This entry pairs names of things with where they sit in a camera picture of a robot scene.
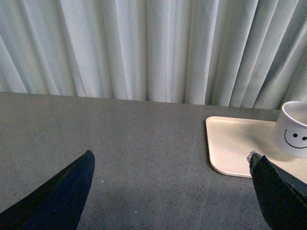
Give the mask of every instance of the cup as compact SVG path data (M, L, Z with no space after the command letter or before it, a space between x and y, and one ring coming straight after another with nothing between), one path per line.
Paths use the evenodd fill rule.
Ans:
M272 140L281 151L307 158L307 103L292 101L282 105Z

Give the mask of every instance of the beige tray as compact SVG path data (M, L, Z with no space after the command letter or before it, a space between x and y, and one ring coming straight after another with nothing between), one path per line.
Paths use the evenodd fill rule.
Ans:
M251 151L307 183L307 159L278 150L271 141L272 121L212 116L206 120L210 163L219 173L251 178L246 157Z

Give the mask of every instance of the curtain fold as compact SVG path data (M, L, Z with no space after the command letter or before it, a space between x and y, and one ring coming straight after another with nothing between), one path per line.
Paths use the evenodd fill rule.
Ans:
M307 102L306 0L0 1L0 91Z

